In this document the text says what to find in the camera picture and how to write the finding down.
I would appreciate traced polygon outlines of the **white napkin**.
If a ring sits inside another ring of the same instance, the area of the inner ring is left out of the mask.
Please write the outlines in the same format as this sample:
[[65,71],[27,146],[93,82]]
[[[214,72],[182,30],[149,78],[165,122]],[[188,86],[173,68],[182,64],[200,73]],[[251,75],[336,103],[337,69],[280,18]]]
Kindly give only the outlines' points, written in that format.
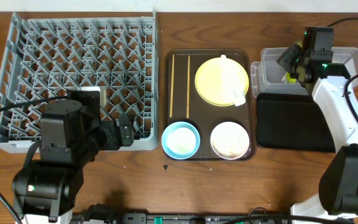
[[233,102],[235,106],[246,102],[245,70],[236,61],[229,59],[226,55],[220,56],[222,89],[226,99]]

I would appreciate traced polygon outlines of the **white pink bowl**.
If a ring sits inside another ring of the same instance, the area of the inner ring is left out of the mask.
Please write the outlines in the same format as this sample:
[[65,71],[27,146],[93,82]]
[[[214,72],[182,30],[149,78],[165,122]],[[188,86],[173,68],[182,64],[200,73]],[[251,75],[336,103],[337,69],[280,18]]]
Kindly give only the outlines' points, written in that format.
[[222,159],[236,160],[250,152],[250,137],[238,123],[226,121],[218,124],[211,132],[210,144]]

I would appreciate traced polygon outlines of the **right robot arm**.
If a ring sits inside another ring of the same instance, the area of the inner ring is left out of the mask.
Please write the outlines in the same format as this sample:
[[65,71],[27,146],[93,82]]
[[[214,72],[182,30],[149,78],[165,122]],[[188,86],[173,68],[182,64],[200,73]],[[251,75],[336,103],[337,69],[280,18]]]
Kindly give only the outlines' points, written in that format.
[[333,137],[336,155],[319,181],[318,193],[291,206],[289,223],[322,223],[358,217],[358,101],[351,75],[334,63],[331,27],[307,27],[303,43],[277,60],[319,106]]

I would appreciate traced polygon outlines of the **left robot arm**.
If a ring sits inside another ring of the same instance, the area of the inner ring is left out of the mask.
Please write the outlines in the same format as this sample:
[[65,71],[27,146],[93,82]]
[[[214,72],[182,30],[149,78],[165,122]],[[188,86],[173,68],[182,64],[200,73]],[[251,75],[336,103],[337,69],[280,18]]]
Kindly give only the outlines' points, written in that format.
[[102,121],[99,91],[68,90],[48,102],[40,118],[41,140],[33,143],[12,181],[19,222],[69,223],[83,168],[99,151],[134,143],[132,120],[121,114]]

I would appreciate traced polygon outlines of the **clear plastic waste bin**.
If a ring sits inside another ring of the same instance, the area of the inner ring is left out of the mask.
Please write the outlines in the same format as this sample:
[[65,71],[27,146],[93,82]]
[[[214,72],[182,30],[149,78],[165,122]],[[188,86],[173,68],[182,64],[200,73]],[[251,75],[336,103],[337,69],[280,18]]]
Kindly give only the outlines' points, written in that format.
[[[253,96],[260,93],[306,95],[307,91],[297,82],[286,80],[286,71],[279,66],[277,59],[286,51],[285,47],[265,48],[261,51],[261,61],[250,66]],[[358,49],[355,47],[333,47],[333,62],[343,63],[349,73],[358,74]]]

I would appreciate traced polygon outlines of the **black waste tray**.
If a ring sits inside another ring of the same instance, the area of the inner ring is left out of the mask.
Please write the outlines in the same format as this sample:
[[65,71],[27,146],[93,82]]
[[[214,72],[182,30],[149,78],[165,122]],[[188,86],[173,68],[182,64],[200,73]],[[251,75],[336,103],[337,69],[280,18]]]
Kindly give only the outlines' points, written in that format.
[[260,147],[336,152],[326,119],[308,95],[258,94],[256,122]]

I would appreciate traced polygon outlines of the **light blue bowl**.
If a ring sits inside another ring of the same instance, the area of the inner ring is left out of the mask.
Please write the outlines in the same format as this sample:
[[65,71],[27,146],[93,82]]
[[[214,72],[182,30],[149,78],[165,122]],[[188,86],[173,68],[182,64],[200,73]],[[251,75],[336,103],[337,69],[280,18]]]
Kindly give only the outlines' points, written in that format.
[[163,131],[162,148],[171,159],[185,160],[194,156],[201,144],[199,131],[191,123],[177,121]]

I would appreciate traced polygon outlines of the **dark brown serving tray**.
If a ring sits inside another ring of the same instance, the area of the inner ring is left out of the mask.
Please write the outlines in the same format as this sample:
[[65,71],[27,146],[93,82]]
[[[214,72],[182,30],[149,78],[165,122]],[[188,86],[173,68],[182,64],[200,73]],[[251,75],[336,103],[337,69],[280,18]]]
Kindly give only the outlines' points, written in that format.
[[[170,85],[172,54],[175,55],[175,76],[173,91],[173,116],[170,111]],[[253,92],[251,89],[246,94],[246,103],[241,106],[214,106],[207,103],[196,91],[195,75],[197,69],[209,59],[226,55],[227,58],[239,62],[247,72],[249,58],[240,49],[178,49],[172,50],[165,57],[165,126],[177,121],[186,121],[197,128],[201,137],[201,144],[196,154],[189,158],[190,161],[221,161],[212,149],[210,135],[212,130],[220,123],[232,121],[243,126],[250,137],[250,152],[241,157],[241,161],[251,159],[256,153],[255,143],[255,117],[252,111]],[[186,119],[186,80],[187,61],[190,55],[190,117]]]

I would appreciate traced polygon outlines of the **yellow round plate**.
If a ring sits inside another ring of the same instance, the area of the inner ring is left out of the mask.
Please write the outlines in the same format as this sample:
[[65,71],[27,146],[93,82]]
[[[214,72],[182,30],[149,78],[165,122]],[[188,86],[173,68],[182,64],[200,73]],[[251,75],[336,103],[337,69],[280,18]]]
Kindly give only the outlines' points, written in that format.
[[[244,78],[247,81],[247,94],[249,89],[247,72],[245,73]],[[226,99],[226,95],[222,89],[220,57],[207,60],[197,69],[195,75],[195,87],[200,97],[209,104],[221,107],[234,105],[233,102]]]

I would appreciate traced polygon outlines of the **grey plastic dish rack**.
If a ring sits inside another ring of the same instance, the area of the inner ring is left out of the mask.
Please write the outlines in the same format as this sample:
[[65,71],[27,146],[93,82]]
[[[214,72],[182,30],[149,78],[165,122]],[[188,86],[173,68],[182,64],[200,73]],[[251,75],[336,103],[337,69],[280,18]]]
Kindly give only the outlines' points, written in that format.
[[132,118],[133,151],[158,144],[157,16],[28,19],[13,14],[0,68],[0,149],[40,140],[43,105],[83,86],[106,86],[103,121]]

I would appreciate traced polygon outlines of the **black equipment rail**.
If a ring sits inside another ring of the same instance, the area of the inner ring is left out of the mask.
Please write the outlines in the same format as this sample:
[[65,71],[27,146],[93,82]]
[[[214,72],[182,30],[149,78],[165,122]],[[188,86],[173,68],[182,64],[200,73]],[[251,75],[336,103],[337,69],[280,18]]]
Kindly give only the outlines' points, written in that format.
[[109,205],[97,203],[80,213],[74,213],[69,224],[224,224],[232,220],[241,220],[240,224],[283,224],[287,220],[243,221],[244,218],[267,215],[266,211],[252,211],[249,215],[207,215],[207,214],[163,214],[148,213],[146,210],[131,210],[128,213]]

